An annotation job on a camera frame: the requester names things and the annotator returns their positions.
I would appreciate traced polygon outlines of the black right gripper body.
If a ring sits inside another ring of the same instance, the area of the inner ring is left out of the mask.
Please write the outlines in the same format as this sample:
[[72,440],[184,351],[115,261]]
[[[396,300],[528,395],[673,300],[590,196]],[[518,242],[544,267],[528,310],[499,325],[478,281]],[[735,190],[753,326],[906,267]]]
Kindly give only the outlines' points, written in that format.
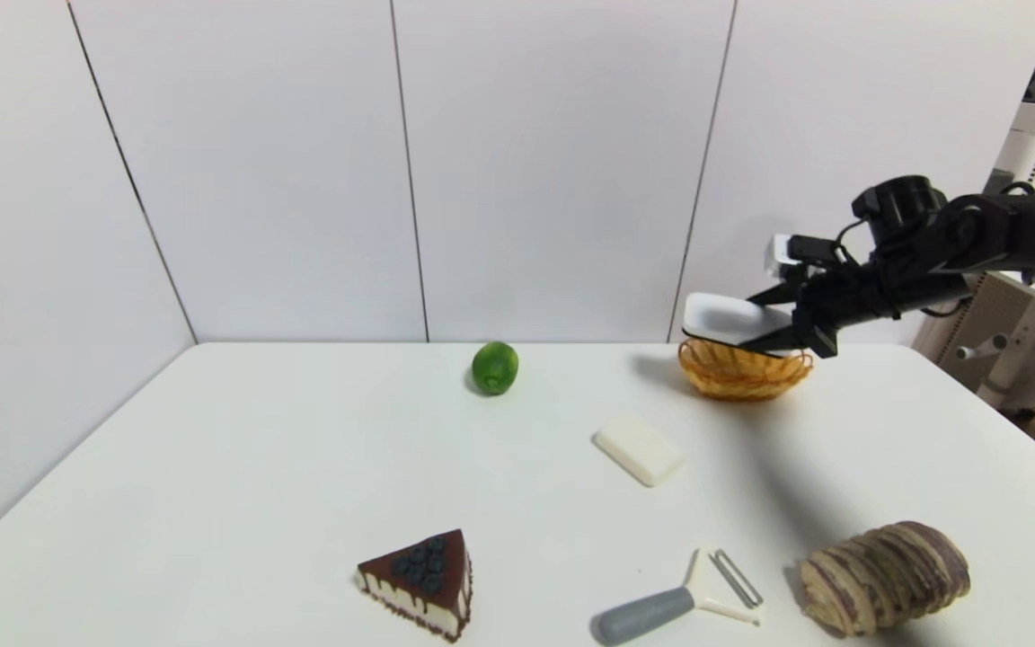
[[898,319],[896,295],[877,270],[837,269],[802,284],[792,315],[794,335],[821,358],[838,353],[838,333],[880,319]]

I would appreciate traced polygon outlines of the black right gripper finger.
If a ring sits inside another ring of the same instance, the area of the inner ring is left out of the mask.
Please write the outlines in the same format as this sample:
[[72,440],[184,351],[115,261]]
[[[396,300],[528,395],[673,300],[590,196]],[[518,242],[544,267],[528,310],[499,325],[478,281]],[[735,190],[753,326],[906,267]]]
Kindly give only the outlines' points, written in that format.
[[783,304],[796,303],[801,291],[801,284],[802,281],[797,280],[779,282],[775,286],[748,297],[747,301],[755,306],[783,306]]
[[789,355],[812,348],[812,323],[790,323],[767,334],[740,343],[739,348],[760,355]]

